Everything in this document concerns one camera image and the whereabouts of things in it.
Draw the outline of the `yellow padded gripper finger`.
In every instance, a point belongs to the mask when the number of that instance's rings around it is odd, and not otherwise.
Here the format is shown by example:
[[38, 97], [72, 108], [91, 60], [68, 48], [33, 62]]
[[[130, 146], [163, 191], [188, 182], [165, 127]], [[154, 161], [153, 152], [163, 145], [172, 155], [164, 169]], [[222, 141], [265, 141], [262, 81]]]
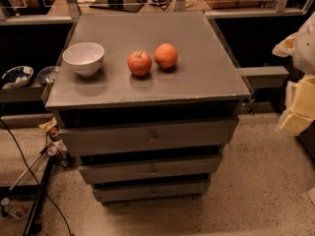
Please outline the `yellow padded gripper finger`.
[[284, 106], [280, 130], [299, 135], [309, 128], [315, 121], [315, 76], [305, 75], [297, 83], [288, 82]]

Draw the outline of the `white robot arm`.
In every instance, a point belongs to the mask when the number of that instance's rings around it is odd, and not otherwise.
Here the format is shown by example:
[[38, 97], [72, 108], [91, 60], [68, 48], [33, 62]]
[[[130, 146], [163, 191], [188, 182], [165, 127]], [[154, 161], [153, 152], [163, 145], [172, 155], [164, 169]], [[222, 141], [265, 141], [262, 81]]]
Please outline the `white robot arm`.
[[295, 32], [277, 44], [273, 54], [292, 57], [293, 67], [304, 76], [285, 89], [285, 111], [279, 129], [299, 135], [315, 121], [315, 13]]

